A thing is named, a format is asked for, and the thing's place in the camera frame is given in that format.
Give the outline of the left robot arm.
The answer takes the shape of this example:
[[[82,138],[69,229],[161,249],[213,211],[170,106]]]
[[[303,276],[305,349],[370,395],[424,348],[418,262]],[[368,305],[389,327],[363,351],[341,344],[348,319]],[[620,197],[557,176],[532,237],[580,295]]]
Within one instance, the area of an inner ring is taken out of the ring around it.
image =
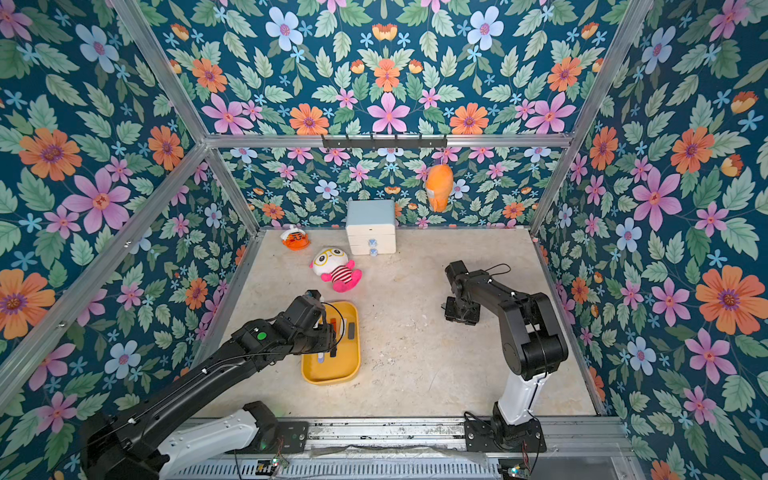
[[[83,425],[81,467],[89,479],[166,479],[228,452],[284,446],[275,414],[261,401],[219,419],[186,422],[230,388],[293,355],[335,351],[345,319],[316,290],[270,319],[251,320],[207,359],[150,398]]]

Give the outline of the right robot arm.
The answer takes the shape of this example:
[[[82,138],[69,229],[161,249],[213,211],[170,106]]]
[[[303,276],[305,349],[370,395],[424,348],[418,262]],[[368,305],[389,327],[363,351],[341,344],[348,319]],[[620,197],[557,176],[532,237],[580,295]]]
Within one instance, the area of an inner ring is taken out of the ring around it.
[[[471,451],[543,452],[546,443],[534,404],[547,379],[568,358],[568,345],[551,300],[544,293],[511,289],[486,270],[463,261],[445,268],[452,295],[445,319],[474,326],[483,309],[497,317],[509,376],[488,420],[467,412],[464,428]]]

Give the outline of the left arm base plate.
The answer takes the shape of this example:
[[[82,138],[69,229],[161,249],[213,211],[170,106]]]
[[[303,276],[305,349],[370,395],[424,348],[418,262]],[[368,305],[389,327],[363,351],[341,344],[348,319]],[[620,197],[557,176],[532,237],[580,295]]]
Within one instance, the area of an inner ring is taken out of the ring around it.
[[[279,420],[275,433],[263,448],[271,455],[289,455],[303,453],[308,440],[309,423],[306,421]]]

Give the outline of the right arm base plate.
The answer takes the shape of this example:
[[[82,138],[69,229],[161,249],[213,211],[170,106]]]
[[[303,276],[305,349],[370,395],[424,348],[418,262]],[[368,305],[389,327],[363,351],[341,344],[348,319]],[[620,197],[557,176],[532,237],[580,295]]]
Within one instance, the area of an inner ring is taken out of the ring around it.
[[[466,450],[480,453],[544,453],[547,444],[537,418],[509,425],[501,417],[478,417],[464,412]]]

